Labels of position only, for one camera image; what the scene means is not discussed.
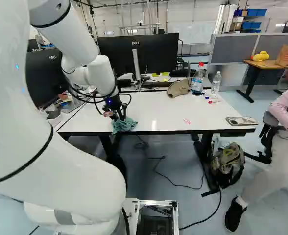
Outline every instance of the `window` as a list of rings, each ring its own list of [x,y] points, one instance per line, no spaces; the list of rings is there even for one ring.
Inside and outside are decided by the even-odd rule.
[[[104,31],[104,35],[106,36],[112,36],[114,34],[115,34],[114,31]]]
[[[276,23],[276,27],[284,27],[284,26],[286,26],[285,23]]]
[[[132,33],[132,31],[133,31],[133,33],[137,33],[138,32],[137,29],[128,29],[128,33]]]

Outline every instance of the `gray floor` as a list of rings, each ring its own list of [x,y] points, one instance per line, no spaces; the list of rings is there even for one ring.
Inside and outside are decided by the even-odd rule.
[[[255,102],[251,104],[236,92],[221,92],[221,95],[242,115],[252,116],[260,122],[270,102],[279,96],[274,91],[254,91],[251,97]],[[263,150],[258,138],[262,126],[260,124],[255,133],[249,133],[245,137],[219,138],[219,140],[221,144],[236,141],[245,151],[255,154],[257,150]],[[175,187],[153,172],[157,160],[148,159],[148,157],[166,156],[158,166],[157,170],[160,173],[167,175],[177,184],[199,187],[203,171],[190,136],[141,137],[149,143],[149,148],[145,152],[134,148],[134,145],[139,142],[136,136],[123,138],[119,149],[128,167],[129,188],[127,196],[148,200],[177,200],[179,202],[180,227],[210,215],[218,205],[219,194],[202,198],[201,193],[208,191],[206,181],[204,181],[201,190]],[[69,142],[83,151],[100,158],[105,157],[97,137],[71,137]],[[180,234],[229,234],[224,228],[223,220],[230,201],[242,191],[243,187],[252,180],[257,172],[265,167],[261,163],[247,159],[241,179],[222,192],[222,203],[214,217],[202,224],[190,227]],[[0,235],[27,235],[36,226],[26,217],[21,204],[8,202],[2,198],[0,199],[0,225],[4,227]],[[33,233],[33,235],[51,234],[53,234],[51,231],[44,228],[39,228]],[[249,206],[235,234],[288,234],[288,187]]]

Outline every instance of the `office chair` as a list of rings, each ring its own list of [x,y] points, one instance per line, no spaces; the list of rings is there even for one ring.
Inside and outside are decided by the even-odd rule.
[[[260,132],[259,137],[261,138],[261,143],[265,147],[265,155],[261,151],[258,152],[258,156],[244,152],[244,155],[248,158],[251,158],[255,161],[264,164],[271,163],[271,147],[272,147],[272,138],[278,132],[278,130],[285,130],[283,126],[279,126],[278,120],[269,112],[266,111],[263,116],[264,126]]]

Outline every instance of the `white sock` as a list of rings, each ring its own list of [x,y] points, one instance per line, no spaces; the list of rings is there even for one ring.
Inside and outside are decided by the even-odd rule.
[[[248,203],[246,203],[241,196],[238,196],[236,198],[236,202],[239,203],[243,207],[243,209],[248,206]]]

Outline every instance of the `backpack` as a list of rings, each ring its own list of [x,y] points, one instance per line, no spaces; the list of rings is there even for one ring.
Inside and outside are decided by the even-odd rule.
[[[244,163],[244,152],[237,143],[233,142],[224,149],[218,149],[211,161],[211,171],[222,189],[239,180]]]

